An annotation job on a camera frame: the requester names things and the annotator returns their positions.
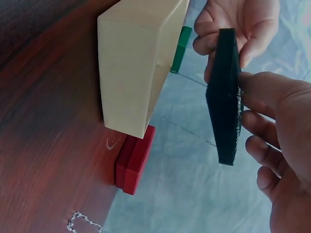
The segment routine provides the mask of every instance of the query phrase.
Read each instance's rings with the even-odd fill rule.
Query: black foam block
[[[233,166],[241,131],[239,52],[234,29],[220,29],[206,99],[220,164]]]

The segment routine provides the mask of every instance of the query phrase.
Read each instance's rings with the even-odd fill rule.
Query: white chalk mark
[[[106,140],[106,147],[107,147],[107,149],[108,150],[112,150],[116,145],[117,145],[117,143],[118,142],[120,142],[120,139],[118,138],[117,139],[117,141],[111,146],[111,145],[109,145],[109,142],[108,142],[108,138],[107,138],[107,140]]]

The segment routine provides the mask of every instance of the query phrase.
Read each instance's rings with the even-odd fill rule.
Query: wooden table
[[[116,2],[1,1],[0,232],[66,233],[76,211],[104,223],[126,135],[104,127],[96,19]]]

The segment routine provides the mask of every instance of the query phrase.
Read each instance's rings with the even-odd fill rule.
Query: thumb
[[[251,36],[240,51],[240,64],[245,68],[250,61],[266,51],[278,30],[278,20],[269,19],[255,24]]]

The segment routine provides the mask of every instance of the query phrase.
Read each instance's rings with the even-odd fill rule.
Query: metal chain
[[[179,76],[184,77],[184,78],[186,78],[186,79],[188,79],[188,80],[190,80],[190,81],[192,81],[192,82],[195,82],[195,83],[197,83],[197,84],[200,84],[201,86],[207,87],[206,84],[201,83],[201,82],[199,82],[199,81],[196,81],[195,79],[193,79],[193,78],[191,78],[191,77],[189,77],[189,76],[187,76],[187,75],[181,74],[181,73],[179,73],[179,72],[173,72],[173,74],[179,75]]]
[[[195,82],[195,83],[197,83],[197,84],[200,84],[201,86],[207,87],[206,84],[203,84],[203,83],[201,83],[201,82],[199,82],[199,81],[196,81],[195,79],[193,79],[193,78],[191,78],[191,77],[189,77],[189,76],[183,75],[183,74],[178,73],[178,72],[174,72],[173,74],[179,75],[179,76],[181,76],[181,77],[183,77],[183,78],[186,78],[186,79],[188,79],[188,80],[190,80],[190,81],[192,81],[192,82]],[[187,133],[189,133],[189,134],[191,134],[191,135],[193,135],[193,136],[195,136],[195,137],[197,137],[197,138],[200,138],[200,139],[203,140],[205,143],[207,143],[207,144],[209,144],[209,145],[211,145],[211,146],[213,146],[213,147],[216,146],[216,144],[214,144],[214,143],[210,142],[209,140],[207,140],[207,139],[205,139],[205,138],[203,138],[203,137],[201,137],[201,136],[195,134],[194,132],[192,132],[192,131],[190,131],[190,130],[188,130],[188,129],[186,129],[186,128],[184,128],[184,127],[182,127],[182,126],[180,126],[180,125],[178,125],[178,124],[176,124],[176,123],[174,123],[173,121],[164,118],[163,116],[161,116],[161,115],[158,114],[157,112],[153,111],[153,114],[154,114],[156,117],[160,118],[161,120],[164,120],[164,121],[168,122],[169,124],[174,125],[174,126],[180,128],[182,131],[185,131],[185,132],[187,132]]]
[[[88,224],[97,226],[97,227],[98,227],[97,233],[102,233],[103,227],[102,227],[101,225],[99,225],[99,224],[96,223],[96,222],[93,222],[93,221],[89,220],[87,216],[81,214],[80,212],[75,212],[75,213],[72,215],[70,221],[68,222],[68,224],[67,224],[67,230],[68,230],[69,232],[77,233],[77,231],[76,231],[74,228],[72,228],[72,227],[73,227],[73,225],[74,225],[74,220],[75,220],[76,218],[80,218],[80,217],[83,218]]]

